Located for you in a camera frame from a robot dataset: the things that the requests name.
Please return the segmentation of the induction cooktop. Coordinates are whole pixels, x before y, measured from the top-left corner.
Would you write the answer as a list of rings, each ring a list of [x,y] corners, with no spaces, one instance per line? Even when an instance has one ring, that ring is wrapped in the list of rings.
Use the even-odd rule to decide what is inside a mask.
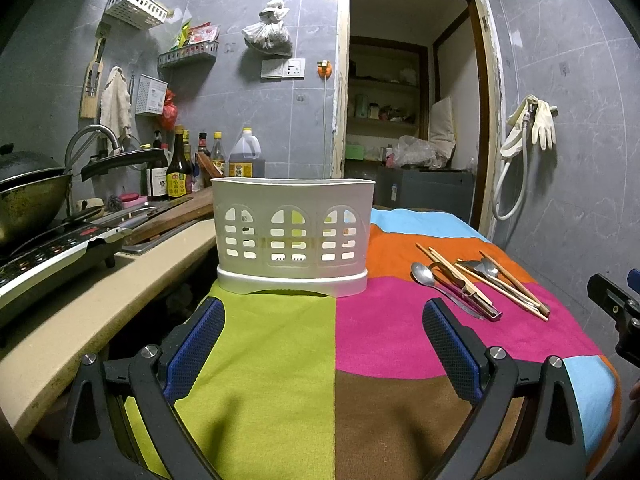
[[[1,267],[1,324],[75,276],[101,264],[111,269],[124,239],[159,212],[151,202],[110,214],[90,207],[18,248]]]

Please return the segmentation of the large oil jug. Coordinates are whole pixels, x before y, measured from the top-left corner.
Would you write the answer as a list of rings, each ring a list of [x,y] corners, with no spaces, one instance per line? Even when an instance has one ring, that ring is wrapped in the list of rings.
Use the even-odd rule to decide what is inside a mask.
[[[262,147],[250,127],[245,127],[234,144],[228,159],[230,177],[265,177],[265,159]]]

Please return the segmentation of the dark soy sauce bottle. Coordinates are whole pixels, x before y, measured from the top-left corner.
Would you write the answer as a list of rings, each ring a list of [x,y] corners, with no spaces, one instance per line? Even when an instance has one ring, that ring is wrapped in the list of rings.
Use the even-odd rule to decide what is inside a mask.
[[[186,196],[188,166],[183,151],[183,126],[175,126],[175,143],[171,162],[166,170],[166,191],[169,198]]]

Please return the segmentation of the multicolour patchwork cloth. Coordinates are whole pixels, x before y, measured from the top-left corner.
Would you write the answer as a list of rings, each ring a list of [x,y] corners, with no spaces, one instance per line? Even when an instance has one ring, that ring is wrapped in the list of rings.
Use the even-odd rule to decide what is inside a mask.
[[[226,325],[176,410],[226,479],[420,479],[469,404],[450,384],[422,326],[433,296],[410,266],[434,248],[449,260],[491,255],[549,308],[537,320],[499,294],[497,322],[462,315],[515,359],[562,358],[590,465],[620,422],[620,378],[552,292],[499,247],[443,212],[377,210],[361,294],[240,296],[219,286]]]

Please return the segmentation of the clear plastic bag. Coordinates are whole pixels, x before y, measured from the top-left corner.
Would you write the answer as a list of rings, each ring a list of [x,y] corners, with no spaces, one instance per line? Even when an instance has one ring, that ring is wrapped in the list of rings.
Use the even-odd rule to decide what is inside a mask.
[[[395,168],[415,166],[442,169],[446,167],[447,162],[446,154],[433,142],[415,136],[401,136],[393,147]]]

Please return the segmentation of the chrome faucet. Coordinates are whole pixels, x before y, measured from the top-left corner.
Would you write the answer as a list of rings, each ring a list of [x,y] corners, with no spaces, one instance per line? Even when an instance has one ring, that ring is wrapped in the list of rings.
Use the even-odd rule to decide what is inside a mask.
[[[72,176],[70,195],[75,198],[96,195],[94,188],[117,172],[111,158],[125,151],[119,137],[111,128],[89,122],[78,129],[67,142],[63,166]]]

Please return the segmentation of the red plastic bag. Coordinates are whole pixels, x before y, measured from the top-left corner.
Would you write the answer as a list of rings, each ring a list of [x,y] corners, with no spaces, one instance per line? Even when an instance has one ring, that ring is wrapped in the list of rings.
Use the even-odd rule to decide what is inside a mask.
[[[175,93],[170,89],[165,92],[162,114],[158,116],[157,123],[161,129],[170,131],[175,127],[178,118],[178,108],[175,104]]]

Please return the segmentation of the black wok pan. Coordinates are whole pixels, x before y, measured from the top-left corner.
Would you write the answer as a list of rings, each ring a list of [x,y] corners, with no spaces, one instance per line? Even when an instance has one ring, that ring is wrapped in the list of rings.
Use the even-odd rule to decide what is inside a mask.
[[[114,168],[157,160],[166,160],[161,148],[144,148],[104,157],[82,168],[81,180],[107,174]],[[24,183],[2,184],[1,244],[14,243],[25,235],[47,229],[70,194],[72,179],[72,174],[64,170],[56,176]]]

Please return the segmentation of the hanging plastic bag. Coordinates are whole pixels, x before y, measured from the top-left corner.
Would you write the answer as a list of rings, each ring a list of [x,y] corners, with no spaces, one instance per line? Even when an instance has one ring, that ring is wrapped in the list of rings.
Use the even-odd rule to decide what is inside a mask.
[[[245,43],[265,55],[289,58],[293,53],[291,34],[284,24],[290,12],[285,0],[269,0],[259,12],[260,21],[242,29]]]

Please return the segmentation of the orange wall hook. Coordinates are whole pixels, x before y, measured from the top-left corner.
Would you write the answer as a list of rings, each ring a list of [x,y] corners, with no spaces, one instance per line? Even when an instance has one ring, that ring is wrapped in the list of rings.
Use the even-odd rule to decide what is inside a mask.
[[[332,65],[329,60],[321,60],[317,63],[317,73],[322,80],[328,80],[332,75]]]

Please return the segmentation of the wooden chopstick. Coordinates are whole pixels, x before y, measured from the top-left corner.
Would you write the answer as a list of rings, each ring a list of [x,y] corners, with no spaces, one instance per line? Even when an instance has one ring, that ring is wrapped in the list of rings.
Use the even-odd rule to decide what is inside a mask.
[[[495,311],[495,307],[492,304],[491,300],[478,289],[472,281],[470,281],[466,275],[459,271],[452,263],[446,260],[439,252],[436,252],[435,249],[431,247],[426,248],[426,253],[432,259],[434,259],[438,263],[442,263],[446,268],[451,272],[453,276],[455,276],[459,281],[464,283],[463,289],[474,299],[479,299],[489,310]]]
[[[506,270],[504,266],[498,263],[498,261],[492,258],[490,255],[487,255],[484,252],[481,252],[480,254],[482,255],[482,258],[486,257],[498,268],[498,278],[500,278],[500,276],[503,276],[522,296],[526,296],[543,315],[549,316],[549,308],[545,304],[543,304],[530,290],[528,290],[513,274]]]
[[[462,272],[460,272],[452,263],[446,260],[439,252],[436,252],[434,248],[431,247],[423,247],[421,244],[416,243],[416,247],[420,249],[421,252],[424,252],[425,255],[429,256],[434,262],[441,263],[452,276],[454,276],[459,282],[462,282],[462,289],[467,292],[470,296],[475,298],[480,298],[487,304],[488,307],[493,307],[494,304],[491,300],[478,289]]]
[[[503,294],[503,296],[506,296],[506,298],[509,298],[510,300],[512,300],[514,304],[518,304],[521,308],[528,311],[532,315],[536,315],[537,318],[541,318],[544,322],[549,321],[549,319],[545,315],[543,315],[537,307],[534,307],[528,301],[518,298],[518,296],[512,294],[512,292],[508,292],[504,286],[498,285],[495,281],[488,280],[488,278],[485,278],[484,275],[476,272],[473,269],[468,268],[467,266],[465,266],[460,262],[456,262],[454,266],[458,268],[460,271],[463,271],[466,274],[470,274],[474,276],[474,278],[477,278],[478,280],[485,283],[492,289],[495,289],[497,292],[500,292],[500,294]]]

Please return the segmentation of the white rubber gloves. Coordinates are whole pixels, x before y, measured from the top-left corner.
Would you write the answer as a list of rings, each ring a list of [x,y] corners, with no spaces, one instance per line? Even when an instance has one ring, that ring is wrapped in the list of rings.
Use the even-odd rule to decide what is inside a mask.
[[[524,122],[529,105],[536,106],[534,118],[530,122],[530,140],[532,143],[534,145],[538,144],[543,151],[547,148],[552,150],[555,144],[558,143],[556,140],[551,106],[548,102],[529,94],[509,116],[506,122],[510,127],[510,131],[500,148],[500,154],[505,159],[513,158],[523,151],[525,139]]]

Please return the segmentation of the white wall basket shelf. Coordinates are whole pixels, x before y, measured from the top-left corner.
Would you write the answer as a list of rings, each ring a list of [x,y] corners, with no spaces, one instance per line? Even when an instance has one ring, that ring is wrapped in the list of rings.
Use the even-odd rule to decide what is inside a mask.
[[[164,24],[174,10],[156,0],[107,0],[104,14],[142,30]]]

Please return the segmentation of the grey wall rack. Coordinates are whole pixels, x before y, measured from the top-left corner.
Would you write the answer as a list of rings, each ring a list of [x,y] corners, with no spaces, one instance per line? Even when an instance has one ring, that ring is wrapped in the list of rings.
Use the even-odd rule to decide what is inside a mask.
[[[188,44],[185,47],[171,50],[157,57],[157,67],[171,68],[184,64],[215,61],[218,51],[218,41],[202,41],[197,44]]]

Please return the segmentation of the hanging beige towel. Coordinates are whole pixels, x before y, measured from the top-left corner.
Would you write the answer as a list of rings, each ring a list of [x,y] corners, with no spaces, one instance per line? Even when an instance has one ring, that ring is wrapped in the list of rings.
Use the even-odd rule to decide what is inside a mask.
[[[110,128],[119,140],[131,136],[130,93],[124,71],[119,66],[111,69],[101,93],[100,124]]]

